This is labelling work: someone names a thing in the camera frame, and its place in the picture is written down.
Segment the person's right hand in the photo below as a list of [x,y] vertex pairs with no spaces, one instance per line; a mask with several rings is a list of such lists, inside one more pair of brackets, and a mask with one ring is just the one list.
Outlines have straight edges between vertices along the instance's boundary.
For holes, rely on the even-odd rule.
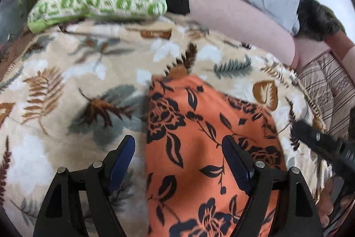
[[[318,215],[319,215],[322,228],[326,228],[329,225],[330,223],[329,216],[334,209],[334,204],[333,201],[331,200],[331,193],[333,191],[333,187],[334,187],[334,178],[328,179],[327,182],[325,183],[324,189],[320,193],[319,201],[316,204],[316,208],[318,210]],[[340,202],[340,208],[343,210],[343,214],[340,217],[340,219],[338,219],[336,223],[337,226],[340,226],[344,222],[344,219],[347,217],[350,209],[353,207],[353,203],[354,203],[354,194],[346,195],[345,197],[342,198]]]

